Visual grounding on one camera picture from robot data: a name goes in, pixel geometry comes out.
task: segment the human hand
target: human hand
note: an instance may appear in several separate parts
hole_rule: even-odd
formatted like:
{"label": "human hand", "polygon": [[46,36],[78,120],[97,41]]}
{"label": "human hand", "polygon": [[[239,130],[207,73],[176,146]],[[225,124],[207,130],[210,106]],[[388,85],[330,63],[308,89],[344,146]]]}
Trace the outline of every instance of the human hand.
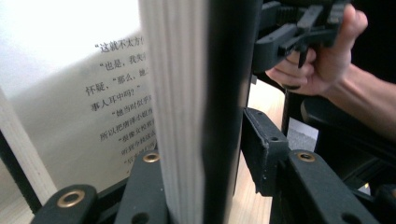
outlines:
{"label": "human hand", "polygon": [[306,63],[299,69],[299,53],[293,52],[286,60],[266,71],[269,78],[281,85],[300,86],[297,92],[326,96],[347,73],[351,65],[351,49],[355,39],[367,27],[367,18],[352,5],[346,5],[344,21],[333,47],[309,49]]}

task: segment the book page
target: book page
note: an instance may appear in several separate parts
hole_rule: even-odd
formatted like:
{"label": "book page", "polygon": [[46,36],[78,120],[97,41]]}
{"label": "book page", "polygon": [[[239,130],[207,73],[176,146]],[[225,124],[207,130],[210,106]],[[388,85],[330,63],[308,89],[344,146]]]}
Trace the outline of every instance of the book page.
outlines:
{"label": "book page", "polygon": [[1,90],[56,189],[128,177],[156,144],[137,2],[2,1],[0,33]]}

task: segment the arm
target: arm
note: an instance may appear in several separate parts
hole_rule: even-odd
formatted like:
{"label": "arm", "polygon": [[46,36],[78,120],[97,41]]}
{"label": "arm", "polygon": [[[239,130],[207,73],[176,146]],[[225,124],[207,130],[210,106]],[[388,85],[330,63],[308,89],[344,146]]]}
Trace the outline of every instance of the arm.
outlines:
{"label": "arm", "polygon": [[396,85],[365,72],[351,61],[355,39],[367,26],[362,12],[352,5],[345,9],[344,22],[334,46],[310,49],[307,63],[298,69],[298,53],[268,70],[280,84],[300,86],[294,92],[321,95],[377,133],[396,143]]}

